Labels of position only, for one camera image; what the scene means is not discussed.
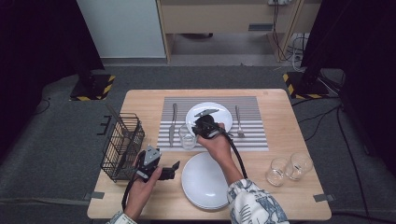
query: gray carpet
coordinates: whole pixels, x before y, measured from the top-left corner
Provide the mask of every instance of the gray carpet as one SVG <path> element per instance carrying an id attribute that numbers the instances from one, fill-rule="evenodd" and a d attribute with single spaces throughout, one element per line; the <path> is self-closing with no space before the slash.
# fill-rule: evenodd
<path id="1" fill-rule="evenodd" d="M 104 101 L 69 101 L 77 76 L 59 80 L 43 90 L 46 101 L 37 107 L 37 114 L 32 116 L 20 140 L 0 167 L 1 199 L 60 198 L 82 201 L 86 193 L 93 191 L 100 172 L 105 138 L 97 133 L 103 130 L 100 123 L 106 121 L 104 115 L 109 115 L 105 103 L 120 111 L 128 90 L 286 89 L 282 75 L 292 71 L 292 68 L 136 66 L 108 67 L 106 70 L 116 79 Z M 301 100 L 290 101 L 293 104 Z M 323 99 L 299 104 L 293 109 L 297 120 L 303 120 L 327 112 L 339 104 L 338 99 Z M 358 178 L 336 114 L 334 110 L 324 117 L 314 137 L 306 141 L 325 193 L 332 194 L 336 199 L 330 202 L 334 213 L 330 220 L 309 223 L 369 223 L 349 215 L 365 213 Z M 396 220 L 396 178 L 379 158 L 365 154 L 343 111 L 339 111 L 339 118 L 358 167 L 370 215 Z M 304 138 L 315 132 L 318 121 L 319 118 L 301 123 Z M 87 209 L 87 205 L 0 204 L 0 223 L 90 223 Z"/>

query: drinking glass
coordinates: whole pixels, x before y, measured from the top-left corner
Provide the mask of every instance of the drinking glass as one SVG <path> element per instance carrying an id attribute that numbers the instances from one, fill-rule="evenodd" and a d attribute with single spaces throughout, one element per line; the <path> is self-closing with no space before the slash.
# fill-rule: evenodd
<path id="1" fill-rule="evenodd" d="M 178 136 L 180 137 L 180 144 L 183 148 L 192 149 L 197 143 L 197 138 L 195 134 L 190 133 L 188 125 L 190 124 L 183 124 L 180 127 L 180 129 L 178 130 Z"/>
<path id="2" fill-rule="evenodd" d="M 313 167 L 314 163 L 307 153 L 295 152 L 286 166 L 286 176 L 292 180 L 300 180 Z"/>
<path id="3" fill-rule="evenodd" d="M 285 158 L 275 158 L 271 161 L 270 168 L 266 173 L 268 182 L 274 186 L 282 186 L 285 182 L 285 171 L 288 160 Z"/>

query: black wire basket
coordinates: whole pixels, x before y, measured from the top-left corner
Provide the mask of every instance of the black wire basket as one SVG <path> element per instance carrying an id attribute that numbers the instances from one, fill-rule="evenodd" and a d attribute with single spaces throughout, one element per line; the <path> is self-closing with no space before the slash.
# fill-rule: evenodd
<path id="1" fill-rule="evenodd" d="M 101 168 L 114 181 L 130 180 L 134 173 L 134 160 L 139 153 L 145 132 L 134 113 L 120 113 L 111 124 L 104 145 Z"/>

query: fork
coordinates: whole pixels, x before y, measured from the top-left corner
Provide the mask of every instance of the fork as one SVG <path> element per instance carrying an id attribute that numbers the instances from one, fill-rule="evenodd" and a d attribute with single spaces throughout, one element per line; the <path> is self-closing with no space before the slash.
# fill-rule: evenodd
<path id="1" fill-rule="evenodd" d="M 244 131 L 241 128 L 241 120 L 239 117 L 239 106 L 235 106 L 235 112 L 236 112 L 236 119 L 238 120 L 238 136 L 239 137 L 245 137 Z"/>

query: plate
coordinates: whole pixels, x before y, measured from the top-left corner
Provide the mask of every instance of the plate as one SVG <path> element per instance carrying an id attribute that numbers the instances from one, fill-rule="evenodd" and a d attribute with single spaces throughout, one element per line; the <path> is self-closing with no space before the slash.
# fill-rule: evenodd
<path id="1" fill-rule="evenodd" d="M 205 102 L 198 105 L 193 106 L 189 112 L 187 112 L 186 123 L 195 125 L 195 121 L 198 120 L 199 117 L 195 117 L 196 114 L 206 110 L 206 109 L 218 109 L 218 112 L 214 112 L 210 114 L 216 123 L 224 123 L 224 129 L 226 132 L 230 131 L 233 126 L 233 116 L 230 111 L 219 104 L 212 102 Z M 191 126 L 189 127 L 190 133 L 193 133 Z"/>
<path id="2" fill-rule="evenodd" d="M 228 185 L 218 163 L 208 152 L 187 161 L 181 186 L 190 202 L 204 209 L 219 209 L 228 204 Z"/>

